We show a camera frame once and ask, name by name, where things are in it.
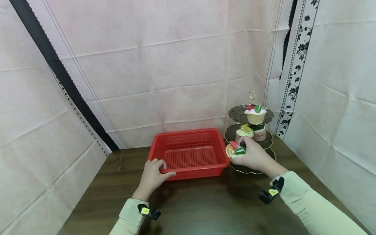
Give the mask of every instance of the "beige sleeve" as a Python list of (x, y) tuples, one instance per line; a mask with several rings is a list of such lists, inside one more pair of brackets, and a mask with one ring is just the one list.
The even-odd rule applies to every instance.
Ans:
[(148, 202), (128, 199), (125, 202), (121, 212), (119, 214), (119, 219), (115, 226), (112, 228), (110, 235), (136, 235), (138, 234), (142, 223), (144, 222), (145, 216), (138, 212), (137, 206), (139, 204), (144, 204), (149, 207)]
[(285, 179), (280, 193), (282, 200), (311, 235), (366, 235), (354, 221), (314, 191), (295, 172), (289, 171), (281, 176)]

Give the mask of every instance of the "left hand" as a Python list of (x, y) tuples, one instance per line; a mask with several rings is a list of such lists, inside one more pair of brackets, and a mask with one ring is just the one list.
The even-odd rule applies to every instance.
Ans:
[(166, 168), (167, 165), (163, 160), (158, 160), (156, 158), (152, 161), (147, 160), (145, 163), (144, 172), (141, 176), (140, 184), (132, 198), (147, 201), (155, 189), (157, 189), (167, 179), (176, 175), (175, 172), (161, 174), (159, 170), (165, 170)]

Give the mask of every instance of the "green leaf decoration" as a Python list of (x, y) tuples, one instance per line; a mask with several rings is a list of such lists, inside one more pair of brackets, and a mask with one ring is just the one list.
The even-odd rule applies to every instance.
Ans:
[(239, 146), (237, 147), (237, 149), (234, 150), (235, 155), (240, 155), (240, 154), (245, 154), (245, 153), (246, 153), (246, 150), (242, 146)]
[(262, 106), (261, 106), (261, 105), (256, 105), (256, 106), (255, 106), (255, 112), (256, 112), (256, 113), (261, 112), (261, 110), (262, 110)]

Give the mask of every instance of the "cupcake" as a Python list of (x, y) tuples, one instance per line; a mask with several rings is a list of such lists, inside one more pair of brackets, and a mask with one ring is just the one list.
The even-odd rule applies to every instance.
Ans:
[(244, 142), (238, 144), (237, 142), (230, 141), (226, 147), (226, 153), (229, 158), (238, 158), (246, 153), (246, 145)]
[(253, 132), (253, 134), (254, 134), (254, 136), (253, 136), (254, 141), (260, 142), (260, 141), (265, 140), (265, 138), (266, 138), (266, 127), (264, 126), (264, 128), (262, 128), (260, 130), (255, 130)]
[(266, 109), (261, 105), (248, 105), (244, 113), (250, 124), (260, 125), (264, 122)]
[(248, 136), (249, 138), (253, 138), (253, 130), (247, 125), (242, 125), (239, 130), (236, 131), (236, 138), (235, 142), (238, 142), (240, 137)]

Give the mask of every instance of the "wooden table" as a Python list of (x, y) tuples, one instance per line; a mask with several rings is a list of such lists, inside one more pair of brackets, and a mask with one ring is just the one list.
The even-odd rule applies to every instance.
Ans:
[[(138, 186), (149, 149), (113, 152), (59, 235), (108, 234)], [(360, 224), (279, 138), (274, 139), (272, 149), (279, 163)], [(162, 215), (158, 221), (146, 218), (140, 234), (308, 234), (279, 197), (268, 206), (258, 199), (269, 182), (264, 174), (242, 174), (231, 168), (220, 177), (166, 182), (150, 198), (150, 207)]]

